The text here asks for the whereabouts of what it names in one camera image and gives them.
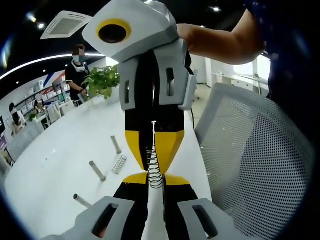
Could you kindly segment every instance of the spring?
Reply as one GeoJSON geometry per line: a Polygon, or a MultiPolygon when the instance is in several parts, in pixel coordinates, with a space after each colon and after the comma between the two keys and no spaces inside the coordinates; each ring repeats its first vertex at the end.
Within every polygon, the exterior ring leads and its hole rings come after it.
{"type": "Polygon", "coordinates": [[[163,185],[163,176],[160,172],[155,145],[152,146],[151,150],[147,149],[146,153],[150,187],[153,189],[159,189],[163,185]]]}
{"type": "Polygon", "coordinates": [[[121,155],[119,160],[116,162],[114,168],[112,169],[112,172],[115,174],[119,174],[119,172],[121,171],[121,169],[125,165],[126,161],[127,161],[127,157],[125,155],[121,155]]]}

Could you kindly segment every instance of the potted plant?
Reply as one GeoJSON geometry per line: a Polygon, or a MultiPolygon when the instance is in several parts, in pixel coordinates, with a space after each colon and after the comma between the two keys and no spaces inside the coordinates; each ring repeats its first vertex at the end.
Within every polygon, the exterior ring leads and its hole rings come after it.
{"type": "Polygon", "coordinates": [[[94,67],[83,84],[87,84],[89,96],[103,95],[105,99],[108,99],[119,82],[120,76],[117,65],[115,65],[94,67]]]}
{"type": "Polygon", "coordinates": [[[36,116],[37,114],[35,112],[31,112],[28,117],[29,122],[32,122],[36,118],[36,116]]]}

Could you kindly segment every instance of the face mask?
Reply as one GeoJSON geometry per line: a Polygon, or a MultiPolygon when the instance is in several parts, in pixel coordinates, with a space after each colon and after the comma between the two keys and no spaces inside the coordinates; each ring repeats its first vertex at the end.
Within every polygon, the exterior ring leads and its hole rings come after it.
{"type": "Polygon", "coordinates": [[[82,55],[73,55],[72,58],[77,63],[83,63],[85,60],[85,56],[82,55]]]}

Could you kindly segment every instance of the ceiling light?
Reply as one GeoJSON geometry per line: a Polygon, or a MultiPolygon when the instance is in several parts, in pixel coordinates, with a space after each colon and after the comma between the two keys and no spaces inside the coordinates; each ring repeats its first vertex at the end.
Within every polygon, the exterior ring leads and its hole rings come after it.
{"type": "Polygon", "coordinates": [[[43,23],[38,24],[38,29],[43,29],[45,25],[43,23]]]}
{"type": "Polygon", "coordinates": [[[37,21],[37,19],[30,12],[26,15],[26,18],[29,19],[33,23],[35,23],[37,21]]]}
{"type": "MultiPolygon", "coordinates": [[[[105,57],[104,55],[102,55],[100,53],[86,53],[85,55],[88,56],[88,57],[105,57]]],[[[27,62],[25,64],[22,64],[20,66],[17,66],[14,69],[12,69],[12,70],[6,72],[5,74],[1,75],[0,76],[0,80],[4,79],[9,74],[12,74],[13,72],[15,72],[15,71],[17,71],[19,69],[22,69],[22,68],[24,68],[26,66],[29,66],[31,64],[36,64],[36,63],[40,63],[40,62],[51,60],[51,59],[69,58],[69,57],[72,57],[71,53],[70,54],[56,55],[56,56],[48,56],[48,57],[40,58],[40,59],[37,59],[37,60],[33,60],[33,61],[27,62]]]]}
{"type": "Polygon", "coordinates": [[[215,13],[221,12],[220,7],[218,7],[218,6],[210,6],[209,8],[210,8],[212,11],[214,11],[215,13]]]}

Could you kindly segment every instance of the white tabletop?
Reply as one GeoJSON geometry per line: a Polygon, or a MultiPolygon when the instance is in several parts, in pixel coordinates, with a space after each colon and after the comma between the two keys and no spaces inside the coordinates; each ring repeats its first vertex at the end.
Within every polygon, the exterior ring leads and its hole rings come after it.
{"type": "MultiPolygon", "coordinates": [[[[119,102],[86,102],[43,132],[16,161],[5,181],[7,197],[36,238],[60,235],[74,226],[76,216],[86,209],[73,200],[74,194],[94,204],[113,196],[125,177],[142,172],[125,139],[124,116],[119,102]],[[128,159],[119,175],[111,172],[120,156],[110,135],[116,136],[128,159]],[[90,161],[106,175],[106,182],[100,182],[90,161]]],[[[204,161],[187,113],[185,136],[168,172],[187,179],[199,198],[211,200],[204,161]]],[[[161,207],[162,189],[151,189],[142,239],[167,239],[161,207]]]]}

